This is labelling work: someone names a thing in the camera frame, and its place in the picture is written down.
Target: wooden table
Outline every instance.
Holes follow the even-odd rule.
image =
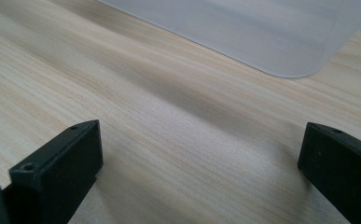
[[[318,73],[268,76],[92,0],[0,0],[0,185],[101,122],[71,223],[344,223],[297,169],[305,125],[361,139],[361,31]]]

